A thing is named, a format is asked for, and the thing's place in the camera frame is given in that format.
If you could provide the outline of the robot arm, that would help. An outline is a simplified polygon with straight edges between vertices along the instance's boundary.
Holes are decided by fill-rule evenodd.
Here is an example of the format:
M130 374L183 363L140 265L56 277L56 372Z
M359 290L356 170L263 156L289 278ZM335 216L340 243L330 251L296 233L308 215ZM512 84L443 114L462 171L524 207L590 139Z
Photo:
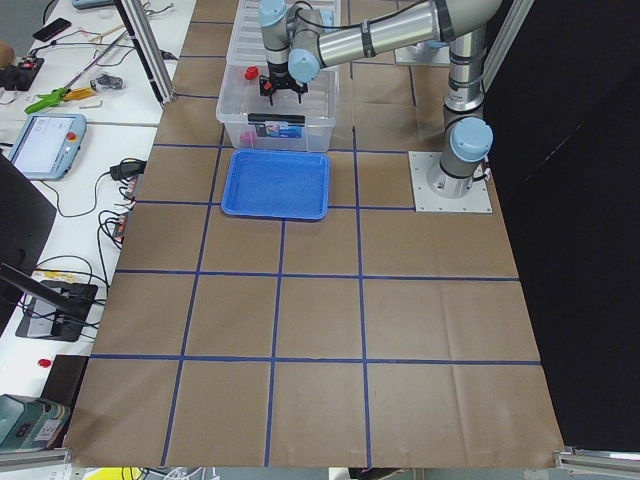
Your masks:
M267 74L261 95L280 90L303 95L321 71L391 52L401 65L410 54L448 52L444 98L445 147L427 175L432 191L454 199L488 176L477 175L492 147L493 132L483 119L486 27L498 1L416 1L383 16L350 25L324 23L307 1L262 1L258 23Z

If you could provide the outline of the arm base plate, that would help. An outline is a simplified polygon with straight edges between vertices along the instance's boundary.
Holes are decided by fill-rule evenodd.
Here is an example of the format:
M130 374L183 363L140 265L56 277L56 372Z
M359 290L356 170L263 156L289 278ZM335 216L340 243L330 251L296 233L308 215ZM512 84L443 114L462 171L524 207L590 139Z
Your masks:
M395 62L410 66L449 66L449 46L441 42L422 42L396 49Z
M410 151L409 170L418 213L491 214L487 179L479 165L471 177L456 179L441 170L440 152Z

